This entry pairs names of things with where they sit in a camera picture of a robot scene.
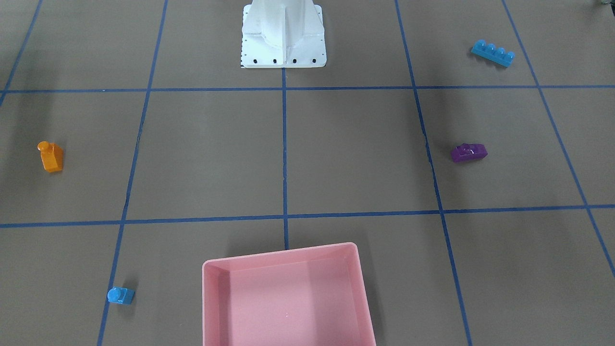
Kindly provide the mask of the purple block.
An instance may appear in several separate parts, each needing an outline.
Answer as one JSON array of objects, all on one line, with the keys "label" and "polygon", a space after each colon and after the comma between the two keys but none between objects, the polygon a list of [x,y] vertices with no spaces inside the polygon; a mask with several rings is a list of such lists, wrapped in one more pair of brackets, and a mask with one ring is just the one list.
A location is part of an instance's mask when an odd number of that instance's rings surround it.
[{"label": "purple block", "polygon": [[488,152],[483,144],[461,144],[454,147],[450,155],[453,162],[461,163],[481,160],[488,156]]}]

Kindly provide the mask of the long blue four-stud block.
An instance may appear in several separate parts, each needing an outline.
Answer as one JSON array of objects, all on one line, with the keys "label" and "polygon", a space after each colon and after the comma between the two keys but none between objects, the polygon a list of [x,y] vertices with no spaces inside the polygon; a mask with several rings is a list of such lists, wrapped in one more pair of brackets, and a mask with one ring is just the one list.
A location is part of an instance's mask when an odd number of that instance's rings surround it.
[{"label": "long blue four-stud block", "polygon": [[488,44],[483,39],[476,41],[470,52],[504,68],[512,65],[516,57],[514,52],[506,51],[505,48],[497,47],[493,43]]}]

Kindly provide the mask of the small blue block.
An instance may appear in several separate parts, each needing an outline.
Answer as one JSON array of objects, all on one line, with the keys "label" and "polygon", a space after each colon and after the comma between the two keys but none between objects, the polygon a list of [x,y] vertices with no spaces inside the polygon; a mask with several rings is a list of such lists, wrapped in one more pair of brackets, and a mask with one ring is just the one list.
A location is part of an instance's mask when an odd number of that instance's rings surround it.
[{"label": "small blue block", "polygon": [[126,287],[112,287],[106,294],[110,304],[130,305],[135,296],[135,291]]}]

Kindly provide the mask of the orange block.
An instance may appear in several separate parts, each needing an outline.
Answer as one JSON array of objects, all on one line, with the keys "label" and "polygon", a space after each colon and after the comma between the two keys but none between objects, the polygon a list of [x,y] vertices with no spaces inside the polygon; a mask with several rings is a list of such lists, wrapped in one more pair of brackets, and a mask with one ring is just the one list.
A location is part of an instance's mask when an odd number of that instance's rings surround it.
[{"label": "orange block", "polygon": [[45,171],[55,173],[63,170],[64,152],[58,144],[42,141],[37,145],[37,149]]}]

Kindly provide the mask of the pink plastic box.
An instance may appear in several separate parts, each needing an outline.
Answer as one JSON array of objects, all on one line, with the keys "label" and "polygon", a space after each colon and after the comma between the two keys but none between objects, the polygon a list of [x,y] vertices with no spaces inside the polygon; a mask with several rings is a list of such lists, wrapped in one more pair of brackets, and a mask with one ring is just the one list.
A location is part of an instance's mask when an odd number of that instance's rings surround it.
[{"label": "pink plastic box", "polygon": [[210,259],[205,346],[375,346],[356,244]]}]

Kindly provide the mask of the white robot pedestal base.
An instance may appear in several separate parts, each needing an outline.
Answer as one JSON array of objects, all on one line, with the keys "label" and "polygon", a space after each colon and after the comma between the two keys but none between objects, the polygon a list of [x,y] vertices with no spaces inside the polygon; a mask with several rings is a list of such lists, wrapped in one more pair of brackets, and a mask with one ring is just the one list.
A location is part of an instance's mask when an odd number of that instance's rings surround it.
[{"label": "white robot pedestal base", "polygon": [[242,14],[241,68],[326,66],[323,13],[313,1],[254,0]]}]

